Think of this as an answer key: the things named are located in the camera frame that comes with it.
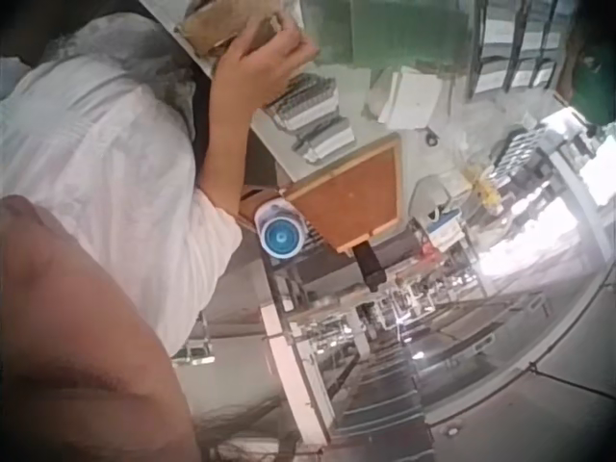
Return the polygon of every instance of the fingers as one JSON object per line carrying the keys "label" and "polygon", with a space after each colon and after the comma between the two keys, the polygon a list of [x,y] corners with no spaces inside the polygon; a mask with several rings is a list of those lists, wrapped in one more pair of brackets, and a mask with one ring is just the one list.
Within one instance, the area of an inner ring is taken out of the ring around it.
{"label": "fingers", "polygon": [[264,53],[285,57],[301,44],[302,34],[295,21],[286,13],[279,13],[277,16],[282,25],[282,30],[264,45],[261,50]]}
{"label": "fingers", "polygon": [[25,199],[0,201],[2,288],[34,284],[49,267],[52,239],[32,204]]}
{"label": "fingers", "polygon": [[305,64],[313,61],[319,54],[319,48],[306,38],[285,60],[283,68],[293,73]]}
{"label": "fingers", "polygon": [[251,17],[248,19],[246,27],[229,45],[229,53],[233,53],[237,56],[243,56],[248,53],[250,50],[250,45],[254,41],[257,32],[259,31],[259,26],[261,25],[261,19],[256,17]]}

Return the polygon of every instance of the table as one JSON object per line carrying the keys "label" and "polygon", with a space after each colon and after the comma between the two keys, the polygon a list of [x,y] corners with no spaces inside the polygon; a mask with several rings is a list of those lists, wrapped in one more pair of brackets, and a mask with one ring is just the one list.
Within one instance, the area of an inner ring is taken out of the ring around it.
{"label": "table", "polygon": [[[211,75],[212,63],[197,58],[188,42],[175,31],[182,22],[191,0],[141,0],[141,3],[158,19],[178,43],[192,56],[199,66]],[[299,3],[295,2],[295,18],[301,24]],[[282,166],[292,181],[312,175],[358,149],[386,137],[390,133],[384,125],[364,116],[366,93],[370,88],[372,72],[366,68],[348,68],[342,65],[312,65],[307,70],[337,81],[340,95],[340,113],[349,119],[355,137],[354,146],[328,156],[317,165],[304,161],[291,149],[295,137],[280,131],[270,117],[258,111],[252,120],[252,129]],[[408,221],[408,203],[419,180],[428,175],[439,175],[460,169],[468,157],[490,154],[492,146],[509,130],[512,120],[531,113],[542,118],[559,109],[554,98],[537,90],[511,91],[500,95],[496,101],[466,103],[466,76],[451,78],[443,85],[441,94],[428,126],[440,137],[438,146],[425,143],[425,133],[415,130],[398,131],[401,139],[401,210],[400,222],[395,228],[371,240],[379,244],[397,234]]]}

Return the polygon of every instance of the wall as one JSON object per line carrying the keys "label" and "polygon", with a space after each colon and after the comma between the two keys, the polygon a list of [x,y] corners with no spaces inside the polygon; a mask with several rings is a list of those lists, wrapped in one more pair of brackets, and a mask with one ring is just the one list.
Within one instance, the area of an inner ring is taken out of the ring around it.
{"label": "wall", "polygon": [[230,407],[258,404],[282,393],[262,335],[212,341],[216,362],[177,368],[194,414],[233,414]]}

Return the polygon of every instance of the wooden board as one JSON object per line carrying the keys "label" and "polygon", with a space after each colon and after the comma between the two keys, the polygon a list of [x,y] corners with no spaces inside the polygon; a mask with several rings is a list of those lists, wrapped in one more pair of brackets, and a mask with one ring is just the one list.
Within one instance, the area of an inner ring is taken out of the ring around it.
{"label": "wooden board", "polygon": [[398,223],[400,141],[386,137],[283,192],[338,252]]}

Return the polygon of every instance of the white paper stack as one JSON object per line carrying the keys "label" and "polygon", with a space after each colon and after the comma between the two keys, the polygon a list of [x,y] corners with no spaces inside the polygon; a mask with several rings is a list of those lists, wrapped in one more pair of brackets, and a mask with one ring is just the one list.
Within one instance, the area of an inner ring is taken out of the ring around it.
{"label": "white paper stack", "polygon": [[284,131],[297,136],[294,151],[311,163],[355,142],[348,119],[339,114],[334,79],[301,74],[268,111]]}
{"label": "white paper stack", "polygon": [[386,69],[368,95],[368,107],[391,130],[425,128],[441,94],[443,81],[411,67]]}
{"label": "white paper stack", "polygon": [[547,87],[550,84],[555,69],[556,63],[554,61],[544,60],[540,64],[537,75],[535,75],[535,78],[532,81],[532,86],[534,88]]}

